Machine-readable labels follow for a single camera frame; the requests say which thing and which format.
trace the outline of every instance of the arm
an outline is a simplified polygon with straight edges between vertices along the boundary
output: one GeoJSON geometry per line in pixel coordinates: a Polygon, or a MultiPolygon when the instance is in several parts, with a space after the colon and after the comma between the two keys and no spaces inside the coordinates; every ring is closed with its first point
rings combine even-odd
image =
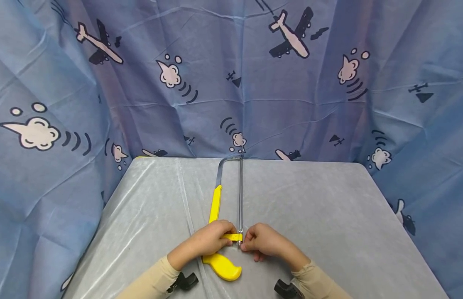
{"type": "Polygon", "coordinates": [[[291,281],[303,293],[304,298],[312,299],[351,299],[314,261],[290,243],[281,258],[291,267],[294,279],[291,281]]]}
{"type": "Polygon", "coordinates": [[[164,256],[123,290],[117,299],[167,298],[171,294],[167,290],[177,280],[178,274],[180,271],[175,270],[164,256]]]}
{"type": "Polygon", "coordinates": [[[266,255],[277,256],[287,262],[294,276],[292,283],[306,299],[351,298],[296,245],[267,224],[258,223],[250,227],[241,250],[253,251],[256,262],[263,261],[266,255]]]}
{"type": "Polygon", "coordinates": [[[162,257],[145,271],[117,299],[165,299],[169,287],[177,280],[181,269],[201,255],[212,255],[231,240],[222,239],[225,233],[236,233],[236,228],[226,220],[213,221],[162,257]]]}

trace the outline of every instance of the white plastic tablecloth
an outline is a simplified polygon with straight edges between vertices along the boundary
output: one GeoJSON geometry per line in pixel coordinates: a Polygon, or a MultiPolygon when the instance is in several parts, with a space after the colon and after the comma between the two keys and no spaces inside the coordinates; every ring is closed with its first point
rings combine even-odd
{"type": "MultiPolygon", "coordinates": [[[[103,211],[95,239],[64,299],[111,299],[207,223],[219,159],[136,158],[103,211]]],[[[356,299],[448,298],[360,164],[245,160],[244,229],[268,223],[297,244],[356,299]]],[[[238,226],[238,161],[225,163],[220,218],[238,226]]],[[[197,284],[172,298],[279,298],[291,274],[255,263],[237,246],[222,253],[243,267],[221,280],[199,259],[183,272],[197,284]]]]}

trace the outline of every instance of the yellow plastic grip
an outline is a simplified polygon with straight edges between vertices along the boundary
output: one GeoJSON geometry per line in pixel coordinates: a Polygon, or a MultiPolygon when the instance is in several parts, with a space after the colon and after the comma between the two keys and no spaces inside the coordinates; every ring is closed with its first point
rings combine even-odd
{"type": "Polygon", "coordinates": [[[241,233],[225,233],[223,235],[223,238],[226,238],[226,239],[229,239],[229,240],[232,240],[232,241],[236,242],[236,241],[239,241],[239,240],[243,240],[243,234],[241,234],[241,233]]]}
{"type": "Polygon", "coordinates": [[[218,215],[220,214],[221,189],[222,186],[218,185],[215,188],[215,191],[213,191],[213,201],[211,202],[211,211],[208,223],[218,220],[218,215]]]}
{"type": "Polygon", "coordinates": [[[228,258],[220,254],[202,256],[203,264],[211,266],[213,271],[224,280],[234,281],[241,275],[241,267],[236,267],[228,258]]]}

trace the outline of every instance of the wrist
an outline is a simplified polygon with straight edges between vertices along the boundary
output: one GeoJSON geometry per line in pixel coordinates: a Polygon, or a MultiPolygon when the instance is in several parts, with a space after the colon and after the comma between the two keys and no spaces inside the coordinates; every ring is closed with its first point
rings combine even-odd
{"type": "Polygon", "coordinates": [[[279,258],[288,264],[292,272],[300,271],[305,265],[311,262],[311,259],[289,240],[282,246],[279,258]]]}
{"type": "Polygon", "coordinates": [[[181,271],[186,264],[196,257],[197,253],[190,246],[188,240],[185,240],[167,255],[168,262],[176,271],[181,271]]]}

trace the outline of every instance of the blue fabric backdrop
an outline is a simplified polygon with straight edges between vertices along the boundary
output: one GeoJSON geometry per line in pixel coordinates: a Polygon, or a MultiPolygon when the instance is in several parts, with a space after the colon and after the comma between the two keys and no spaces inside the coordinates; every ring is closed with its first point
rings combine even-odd
{"type": "Polygon", "coordinates": [[[0,299],[61,296],[132,158],[231,152],[364,164],[463,298],[463,0],[0,0],[0,299]]]}

